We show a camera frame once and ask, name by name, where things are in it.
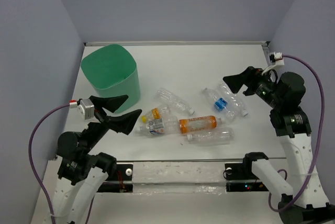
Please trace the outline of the clear bottle white cap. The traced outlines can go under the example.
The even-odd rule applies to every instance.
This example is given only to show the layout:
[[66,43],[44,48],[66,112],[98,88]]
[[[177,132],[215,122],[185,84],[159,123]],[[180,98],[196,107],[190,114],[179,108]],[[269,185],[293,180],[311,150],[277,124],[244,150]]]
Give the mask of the clear bottle white cap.
[[235,108],[241,117],[246,117],[248,115],[248,111],[242,99],[237,94],[234,94],[225,82],[220,82],[218,88],[223,96],[230,101],[231,106]]

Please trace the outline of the blue label clear bottle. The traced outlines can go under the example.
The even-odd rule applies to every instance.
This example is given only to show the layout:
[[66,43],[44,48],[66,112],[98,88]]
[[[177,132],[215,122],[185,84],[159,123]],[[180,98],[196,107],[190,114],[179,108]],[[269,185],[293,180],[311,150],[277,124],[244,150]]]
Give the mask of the blue label clear bottle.
[[204,88],[202,94],[208,104],[217,112],[222,114],[227,122],[233,122],[236,118],[236,112],[231,104],[221,96],[215,89]]

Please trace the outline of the yellow cap small bottle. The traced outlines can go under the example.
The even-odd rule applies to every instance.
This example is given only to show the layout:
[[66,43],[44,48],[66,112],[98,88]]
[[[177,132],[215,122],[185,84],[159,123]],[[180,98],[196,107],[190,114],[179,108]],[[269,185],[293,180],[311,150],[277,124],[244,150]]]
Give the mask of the yellow cap small bottle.
[[146,114],[141,116],[143,123],[148,122],[149,120],[160,119],[168,116],[171,113],[171,110],[168,105],[162,104],[158,107],[155,107],[148,111]]

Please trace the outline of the clear plastic bottle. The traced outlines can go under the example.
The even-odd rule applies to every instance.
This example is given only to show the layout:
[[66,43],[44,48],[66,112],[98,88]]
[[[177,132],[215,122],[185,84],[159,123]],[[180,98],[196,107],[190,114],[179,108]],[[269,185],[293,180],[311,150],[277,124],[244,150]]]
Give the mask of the clear plastic bottle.
[[179,114],[192,116],[195,112],[187,101],[165,88],[159,88],[155,94],[155,98],[160,102],[167,104]]

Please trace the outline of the white label clear bottle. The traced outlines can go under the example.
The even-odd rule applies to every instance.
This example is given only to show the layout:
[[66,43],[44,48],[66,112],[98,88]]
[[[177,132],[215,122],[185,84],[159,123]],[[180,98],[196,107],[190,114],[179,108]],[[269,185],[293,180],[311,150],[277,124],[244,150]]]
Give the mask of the white label clear bottle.
[[136,133],[144,136],[160,136],[180,133],[180,122],[176,116],[149,120],[136,129]]

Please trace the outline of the large clear bottle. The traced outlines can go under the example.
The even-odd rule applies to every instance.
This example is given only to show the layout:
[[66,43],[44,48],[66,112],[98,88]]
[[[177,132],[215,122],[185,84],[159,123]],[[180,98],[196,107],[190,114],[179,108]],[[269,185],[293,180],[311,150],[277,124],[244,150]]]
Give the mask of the large clear bottle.
[[230,144],[234,139],[232,128],[215,128],[211,131],[194,132],[186,135],[186,142],[198,146],[218,146]]

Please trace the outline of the orange label bottle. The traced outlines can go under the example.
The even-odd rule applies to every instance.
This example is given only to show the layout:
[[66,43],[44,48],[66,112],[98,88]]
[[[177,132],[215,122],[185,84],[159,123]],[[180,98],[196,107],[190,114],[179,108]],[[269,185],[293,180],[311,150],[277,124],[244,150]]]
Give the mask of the orange label bottle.
[[180,119],[180,130],[182,134],[214,129],[222,124],[222,119],[215,116],[204,116],[190,119]]

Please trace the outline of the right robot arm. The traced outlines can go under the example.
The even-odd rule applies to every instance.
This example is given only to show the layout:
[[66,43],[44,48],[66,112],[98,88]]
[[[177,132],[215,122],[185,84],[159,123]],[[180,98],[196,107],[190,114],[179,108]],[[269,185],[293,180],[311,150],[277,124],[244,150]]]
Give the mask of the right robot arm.
[[258,95],[270,107],[270,121],[286,155],[290,181],[281,177],[263,152],[245,154],[241,163],[226,165],[225,177],[259,180],[271,195],[280,197],[275,210],[282,223],[327,223],[334,220],[334,205],[323,191],[313,159],[309,119],[300,107],[304,79],[285,72],[276,81],[270,73],[252,66],[242,73],[223,77],[236,94]]

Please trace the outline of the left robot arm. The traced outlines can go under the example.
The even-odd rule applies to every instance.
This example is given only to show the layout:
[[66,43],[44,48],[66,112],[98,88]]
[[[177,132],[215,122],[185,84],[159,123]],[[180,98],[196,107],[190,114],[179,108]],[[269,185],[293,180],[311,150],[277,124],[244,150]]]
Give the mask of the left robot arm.
[[80,223],[100,186],[115,176],[116,158],[102,152],[91,155],[90,151],[109,130],[125,135],[132,132],[140,109],[117,117],[106,114],[114,113],[127,99],[128,95],[90,96],[70,103],[88,124],[81,132],[67,131],[58,138],[57,156],[62,160],[51,202],[53,212],[43,223]]

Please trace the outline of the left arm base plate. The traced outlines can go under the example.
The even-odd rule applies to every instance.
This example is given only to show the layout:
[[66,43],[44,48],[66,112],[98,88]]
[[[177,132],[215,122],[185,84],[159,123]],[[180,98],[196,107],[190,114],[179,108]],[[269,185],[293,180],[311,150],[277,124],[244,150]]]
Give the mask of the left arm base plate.
[[132,193],[133,163],[118,162],[116,171],[100,186],[98,193]]

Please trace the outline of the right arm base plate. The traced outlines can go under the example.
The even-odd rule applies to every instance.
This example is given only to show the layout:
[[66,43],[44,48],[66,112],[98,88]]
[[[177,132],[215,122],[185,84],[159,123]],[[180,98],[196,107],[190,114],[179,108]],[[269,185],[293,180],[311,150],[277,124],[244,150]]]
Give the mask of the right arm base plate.
[[259,178],[245,171],[242,163],[226,163],[222,175],[227,193],[268,192]]

